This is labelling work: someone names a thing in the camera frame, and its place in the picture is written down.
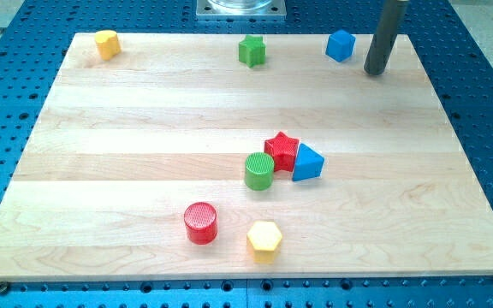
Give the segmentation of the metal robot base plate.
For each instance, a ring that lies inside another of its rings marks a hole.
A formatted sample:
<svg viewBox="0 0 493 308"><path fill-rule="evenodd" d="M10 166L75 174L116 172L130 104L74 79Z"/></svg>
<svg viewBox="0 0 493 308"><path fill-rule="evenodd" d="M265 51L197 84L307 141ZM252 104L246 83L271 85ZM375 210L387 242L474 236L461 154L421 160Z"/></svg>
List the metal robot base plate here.
<svg viewBox="0 0 493 308"><path fill-rule="evenodd" d="M287 16L285 0L197 0L196 15L206 19Z"/></svg>

